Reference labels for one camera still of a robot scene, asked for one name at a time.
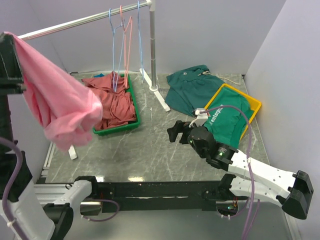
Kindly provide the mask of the pink t shirt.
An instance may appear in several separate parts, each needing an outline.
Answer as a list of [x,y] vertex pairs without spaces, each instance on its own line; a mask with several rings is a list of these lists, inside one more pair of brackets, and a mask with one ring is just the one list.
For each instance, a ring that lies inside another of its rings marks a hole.
[[87,145],[92,128],[102,120],[100,99],[13,33],[5,31],[2,36],[13,41],[26,87],[23,96],[46,138],[66,151]]

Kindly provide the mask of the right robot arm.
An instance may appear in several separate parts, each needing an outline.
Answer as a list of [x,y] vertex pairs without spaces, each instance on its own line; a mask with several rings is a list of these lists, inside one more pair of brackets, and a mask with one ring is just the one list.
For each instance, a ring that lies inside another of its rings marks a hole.
[[306,172],[281,170],[256,159],[248,163],[245,153],[216,141],[204,126],[191,122],[178,120],[167,133],[171,143],[182,134],[180,144],[189,144],[211,167],[226,172],[217,189],[208,192],[213,199],[253,196],[280,207],[296,219],[307,218],[314,188]]

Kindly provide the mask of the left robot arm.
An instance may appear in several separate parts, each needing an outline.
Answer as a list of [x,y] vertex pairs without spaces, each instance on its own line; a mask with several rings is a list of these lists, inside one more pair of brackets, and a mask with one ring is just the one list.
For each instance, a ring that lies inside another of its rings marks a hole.
[[12,33],[0,35],[0,214],[20,240],[62,240],[84,199],[100,194],[94,176],[76,178],[60,198],[42,206],[24,151],[14,140],[9,95],[22,94],[57,147],[87,144],[103,115],[100,99]]

